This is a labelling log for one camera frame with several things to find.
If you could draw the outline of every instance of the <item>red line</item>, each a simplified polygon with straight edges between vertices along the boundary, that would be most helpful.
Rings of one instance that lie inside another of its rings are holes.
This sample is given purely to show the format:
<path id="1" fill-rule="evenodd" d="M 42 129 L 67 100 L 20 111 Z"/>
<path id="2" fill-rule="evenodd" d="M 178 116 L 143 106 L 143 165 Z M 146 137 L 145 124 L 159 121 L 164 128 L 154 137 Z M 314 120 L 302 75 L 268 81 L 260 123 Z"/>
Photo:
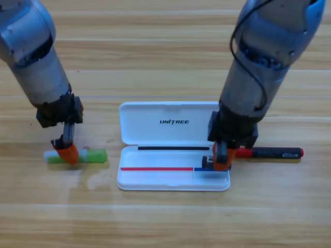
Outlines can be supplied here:
<path id="1" fill-rule="evenodd" d="M 122 167 L 123 171 L 192 171 L 193 167 Z"/>

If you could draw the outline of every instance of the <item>gray robot arm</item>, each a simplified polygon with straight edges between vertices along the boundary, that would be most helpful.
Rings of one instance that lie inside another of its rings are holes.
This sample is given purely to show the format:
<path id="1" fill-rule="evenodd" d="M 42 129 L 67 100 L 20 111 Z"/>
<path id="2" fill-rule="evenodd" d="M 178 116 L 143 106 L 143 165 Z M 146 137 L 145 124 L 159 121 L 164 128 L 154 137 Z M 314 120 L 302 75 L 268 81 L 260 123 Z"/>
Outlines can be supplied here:
<path id="1" fill-rule="evenodd" d="M 229 149 L 254 145 L 257 123 L 316 33 L 324 6 L 325 0 L 247 0 L 233 33 L 237 50 L 220 109 L 209 122 L 214 167 L 230 166 Z"/>
<path id="2" fill-rule="evenodd" d="M 73 127 L 83 122 L 83 106 L 72 93 L 53 43 L 55 26 L 38 0 L 0 0 L 0 59 L 7 63 L 43 128 L 65 123 L 55 149 L 72 145 Z"/>

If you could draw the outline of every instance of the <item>red marker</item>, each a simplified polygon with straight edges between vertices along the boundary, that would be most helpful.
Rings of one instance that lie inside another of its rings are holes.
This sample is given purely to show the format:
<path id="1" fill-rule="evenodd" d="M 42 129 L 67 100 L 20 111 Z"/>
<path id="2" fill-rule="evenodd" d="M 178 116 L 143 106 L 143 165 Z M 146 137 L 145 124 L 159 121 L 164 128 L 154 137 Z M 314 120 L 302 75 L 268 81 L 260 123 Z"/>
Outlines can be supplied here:
<path id="1" fill-rule="evenodd" d="M 237 158 L 268 158 L 268 159 L 299 159 L 304 156 L 302 148 L 290 147 L 253 147 L 252 149 L 239 148 Z"/>

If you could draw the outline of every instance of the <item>green marker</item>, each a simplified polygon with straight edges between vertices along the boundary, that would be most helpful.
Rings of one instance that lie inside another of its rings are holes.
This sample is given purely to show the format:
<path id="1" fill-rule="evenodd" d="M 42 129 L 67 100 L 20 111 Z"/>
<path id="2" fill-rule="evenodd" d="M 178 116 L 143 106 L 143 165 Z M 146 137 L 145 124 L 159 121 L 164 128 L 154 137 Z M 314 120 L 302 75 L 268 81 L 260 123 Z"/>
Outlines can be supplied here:
<path id="1" fill-rule="evenodd" d="M 43 158 L 49 164 L 65 164 L 56 150 L 45 151 Z M 103 163 L 107 161 L 107 153 L 105 149 L 78 149 L 79 163 Z"/>

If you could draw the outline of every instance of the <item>table surface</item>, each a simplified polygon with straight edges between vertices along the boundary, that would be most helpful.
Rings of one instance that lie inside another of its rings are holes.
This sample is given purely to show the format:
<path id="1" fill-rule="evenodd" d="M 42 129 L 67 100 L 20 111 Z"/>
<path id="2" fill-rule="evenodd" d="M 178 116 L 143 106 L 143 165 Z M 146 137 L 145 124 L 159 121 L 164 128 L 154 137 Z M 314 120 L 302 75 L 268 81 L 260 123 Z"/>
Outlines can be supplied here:
<path id="1" fill-rule="evenodd" d="M 217 101 L 244 0 L 43 0 L 58 55 L 81 97 L 78 147 L 108 161 L 46 165 L 62 125 L 36 110 L 0 64 L 1 247 L 331 247 L 331 4 L 293 65 L 256 146 L 303 147 L 299 163 L 236 160 L 225 192 L 129 192 L 117 187 L 118 106 Z"/>

